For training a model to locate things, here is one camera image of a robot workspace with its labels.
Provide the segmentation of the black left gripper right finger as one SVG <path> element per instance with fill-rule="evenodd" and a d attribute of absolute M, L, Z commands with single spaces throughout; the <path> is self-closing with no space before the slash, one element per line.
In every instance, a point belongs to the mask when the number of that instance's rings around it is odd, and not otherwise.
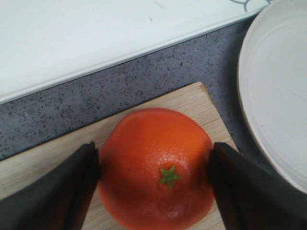
<path fill-rule="evenodd" d="M 228 144 L 214 144 L 209 178 L 227 230 L 307 228 L 307 195 Z"/>

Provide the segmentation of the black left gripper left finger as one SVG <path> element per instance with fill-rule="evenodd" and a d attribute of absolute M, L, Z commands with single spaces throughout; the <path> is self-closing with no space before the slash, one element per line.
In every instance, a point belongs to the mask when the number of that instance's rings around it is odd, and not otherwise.
<path fill-rule="evenodd" d="M 99 178 L 98 149 L 79 147 L 49 173 L 0 202 L 2 230 L 80 230 Z"/>

